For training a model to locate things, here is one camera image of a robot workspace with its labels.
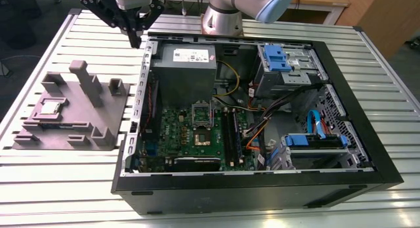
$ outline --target slotted aluminum surface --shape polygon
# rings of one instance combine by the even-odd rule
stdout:
[[[162,15],[154,31],[201,33],[198,17]],[[0,225],[115,227],[411,227],[420,226],[419,103],[381,61],[362,33],[349,27],[243,22],[245,35],[324,41],[372,121],[405,183],[358,196],[328,209],[139,216],[110,193],[118,150],[25,151],[11,149],[31,105],[43,92],[47,71],[73,80],[68,64],[87,61],[102,82],[138,81],[143,50],[88,11],[68,15],[57,36],[0,125]],[[130,117],[132,96],[124,119]],[[130,128],[123,120],[120,132]]]

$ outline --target floor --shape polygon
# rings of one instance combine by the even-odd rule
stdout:
[[[83,8],[79,0],[61,0],[60,4],[55,4],[52,0],[36,1],[43,12],[39,18],[29,20],[29,26],[33,29],[37,39],[36,44],[27,49],[13,50],[0,41],[0,60],[11,56],[31,56],[16,57],[3,62],[7,68],[13,71],[13,74],[9,78],[0,76],[0,120],[37,64],[39,58],[33,56],[43,55],[69,9]],[[197,16],[199,14],[197,3],[186,2],[186,8],[190,8],[188,15]],[[180,5],[170,3],[164,13],[180,14]],[[411,50],[407,45],[403,46],[398,53],[389,60],[389,64],[400,75],[415,97],[420,99],[420,50]]]

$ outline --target cable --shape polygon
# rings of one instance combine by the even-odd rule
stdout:
[[[313,117],[314,117],[314,125],[316,125],[316,133],[320,135],[321,139],[325,139],[325,133],[322,130],[321,116],[317,110],[309,110],[308,112],[308,133],[313,132]]]
[[[250,97],[250,98],[249,98],[249,101],[247,101],[247,108],[249,108],[249,109],[253,109],[253,110],[257,110],[258,108],[254,108],[254,107],[251,106],[251,104],[250,104],[250,103],[251,103],[251,100],[253,100],[253,98]]]
[[[1,74],[3,74],[3,77],[4,77],[4,78],[9,78],[9,77],[13,75],[12,70],[9,70],[8,73],[5,74],[5,73],[4,73],[4,64],[0,63],[0,66],[1,66]]]
[[[332,130],[329,129],[329,127],[326,126],[326,123],[325,123],[324,118],[321,119],[321,124],[322,124],[322,126],[324,126],[324,128],[325,128],[325,132],[328,132],[329,134],[332,134],[333,132],[332,132]]]
[[[242,110],[250,111],[250,112],[258,111],[258,110],[253,110],[253,109],[243,108],[243,107],[241,107],[241,106],[233,106],[233,105],[227,104],[223,100],[221,100],[221,99],[219,99],[218,97],[215,97],[215,96],[213,96],[213,98],[214,98],[222,105],[225,105],[225,106],[227,106],[227,107],[230,107],[230,108],[242,109]]]
[[[265,147],[265,136],[263,136],[263,130],[261,131],[259,135],[258,135],[258,145],[259,145],[259,155],[262,156],[263,158],[263,163],[258,163],[257,165],[257,169],[258,171],[263,170],[266,168],[266,155],[267,155],[267,150],[266,150],[266,147]]]
[[[193,3],[191,3],[191,5],[190,5],[188,9],[186,10],[186,13],[188,13],[188,12],[190,12],[190,10],[191,10],[191,8],[193,8],[194,4],[195,4],[195,2],[193,2]]]
[[[230,70],[235,73],[235,76],[237,76],[237,85],[235,85],[235,88],[234,88],[230,92],[227,92],[227,93],[225,93],[225,94],[217,94],[217,95],[214,95],[215,97],[223,97],[223,96],[230,95],[230,94],[231,94],[233,92],[235,92],[237,89],[239,88],[241,77],[239,77],[238,72],[235,71],[235,69],[234,69],[225,61],[218,60],[217,62],[223,63],[223,64],[230,68]]]
[[[36,57],[36,58],[40,58],[40,56],[36,56],[36,55],[16,55],[16,56],[11,56],[11,57],[7,57],[7,58],[3,58],[0,59],[0,61],[5,61],[5,60],[9,60],[12,58],[17,58],[17,57]],[[8,74],[4,73],[4,64],[0,63],[0,67],[1,67],[1,76],[4,78],[9,78],[12,75],[13,75],[13,72],[12,70],[8,71]]]
[[[231,95],[227,95],[227,96],[229,96],[229,98],[231,99],[231,101],[234,101],[235,105],[241,105],[241,104],[238,103],[237,99],[235,99]]]
[[[294,6],[294,9],[300,9],[300,6],[301,6],[301,0],[297,0],[297,4],[296,4],[296,6]]]
[[[199,2],[199,7],[202,8],[203,7],[203,0],[201,0],[201,2]]]
[[[182,3],[182,10],[180,10],[180,12],[182,12],[182,15],[186,16],[186,9],[184,9],[183,0],[180,1],[180,3]]]
[[[202,6],[199,4],[199,0],[197,0],[197,4],[198,4],[198,15],[201,15],[202,14]]]
[[[36,55],[16,55],[16,56],[0,59],[0,61],[5,61],[5,60],[9,60],[9,59],[16,58],[16,57],[36,57],[36,58],[40,58],[40,56],[36,56]]]
[[[259,123],[253,126],[251,128],[247,129],[246,132],[251,132],[254,129],[257,129],[271,117],[274,111],[283,106],[285,104],[287,104],[293,98],[296,98],[302,92],[305,92],[306,90],[310,89],[317,89],[321,88],[324,86],[322,83],[317,83],[313,85],[308,85],[308,86],[301,86],[298,87],[294,91],[291,91],[287,95],[285,95],[283,97],[281,97],[279,99],[277,99],[270,106],[267,107],[267,109],[263,111],[262,115],[261,115],[261,121]]]
[[[259,135],[261,131],[263,130],[265,126],[267,125],[267,122],[263,124],[263,126],[259,128],[259,130],[257,131],[255,135],[250,138],[250,141],[246,144],[246,148],[250,149],[257,149],[255,147],[250,147],[250,144],[253,142],[253,140],[257,138],[257,136]]]

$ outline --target power supply label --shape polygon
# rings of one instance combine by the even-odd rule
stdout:
[[[209,62],[209,50],[175,49],[174,62]]]

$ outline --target green circuit board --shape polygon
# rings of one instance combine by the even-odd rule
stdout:
[[[195,118],[198,121],[213,121],[213,127],[193,127],[191,109],[164,108],[162,112],[160,135],[158,142],[156,156],[160,157],[211,157],[219,158],[222,171],[246,171],[253,170],[254,155],[249,154],[243,158],[243,163],[238,166],[227,166],[225,162],[225,148],[222,136],[222,110],[195,109]],[[247,128],[246,113],[237,111],[239,131]],[[152,171],[162,171],[156,165]]]

